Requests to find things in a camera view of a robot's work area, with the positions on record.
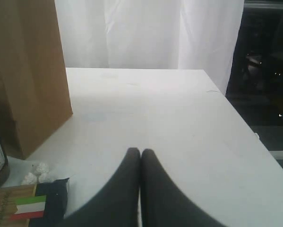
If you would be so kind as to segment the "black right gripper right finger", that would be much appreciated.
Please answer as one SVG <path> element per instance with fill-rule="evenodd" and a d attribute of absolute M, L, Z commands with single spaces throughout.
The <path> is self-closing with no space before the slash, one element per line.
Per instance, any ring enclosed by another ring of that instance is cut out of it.
<path fill-rule="evenodd" d="M 144 227 L 224 226 L 176 186 L 151 149 L 145 149 L 141 155 L 140 192 Z"/>

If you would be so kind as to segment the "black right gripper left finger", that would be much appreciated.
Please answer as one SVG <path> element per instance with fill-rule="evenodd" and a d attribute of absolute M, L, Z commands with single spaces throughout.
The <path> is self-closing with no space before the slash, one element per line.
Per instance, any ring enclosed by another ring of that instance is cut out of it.
<path fill-rule="evenodd" d="M 56 180 L 51 186 L 45 217 L 47 227 L 136 227 L 140 152 L 129 148 L 115 173 L 96 187 L 99 175 L 71 182 Z"/>

